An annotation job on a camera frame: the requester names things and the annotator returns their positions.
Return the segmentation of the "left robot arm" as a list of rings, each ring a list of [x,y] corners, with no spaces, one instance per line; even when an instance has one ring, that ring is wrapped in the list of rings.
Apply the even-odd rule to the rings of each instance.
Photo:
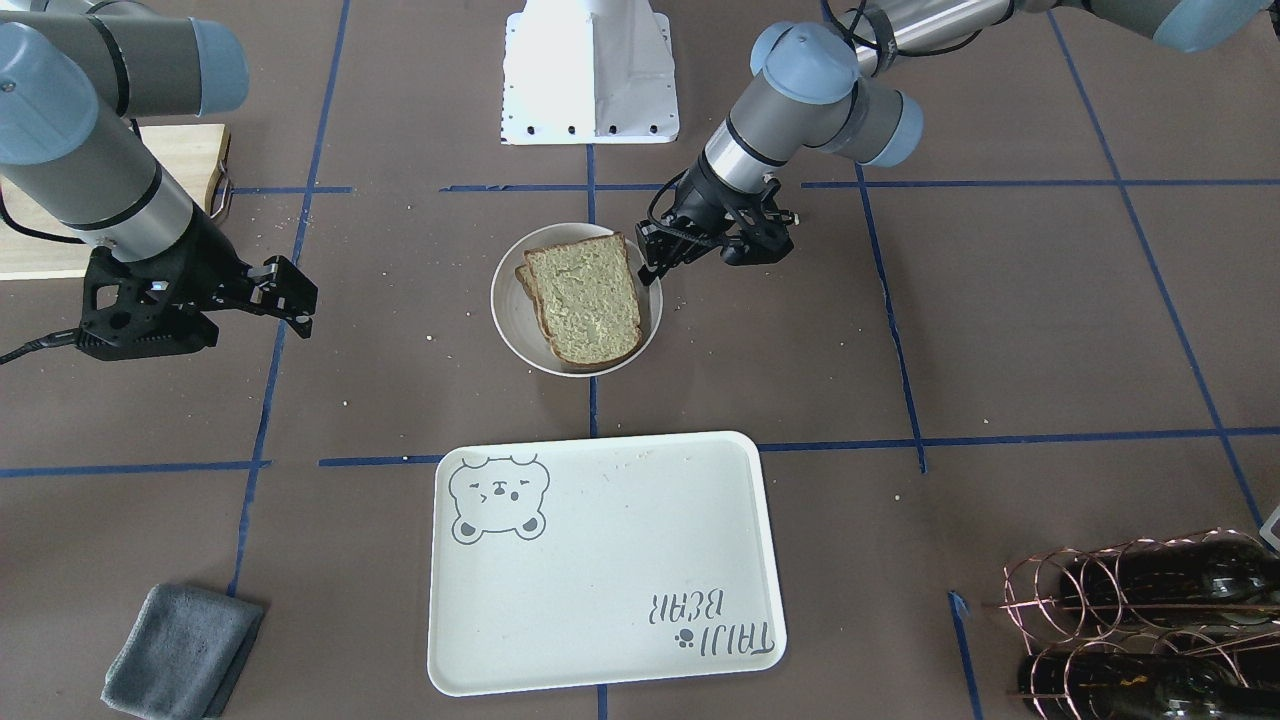
[[[643,268],[654,284],[678,265],[717,252],[731,266],[776,264],[794,247],[797,217],[778,206],[776,173],[813,149],[858,165],[895,167],[918,146],[924,115],[883,83],[905,59],[940,56],[1019,13],[1051,1],[860,1],[818,22],[778,22],[756,37],[751,81],[696,161],[666,188],[673,202],[637,223]]]

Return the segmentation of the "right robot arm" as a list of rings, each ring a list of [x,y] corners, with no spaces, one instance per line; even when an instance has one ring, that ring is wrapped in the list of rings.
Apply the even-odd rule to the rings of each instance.
[[[64,346],[101,361],[195,354],[218,343],[220,310],[312,334],[316,284],[279,255],[244,263],[132,126],[239,108],[250,64],[232,29],[138,1],[5,1],[1,81],[3,176],[65,228],[60,242],[90,249],[79,323],[3,361]]]

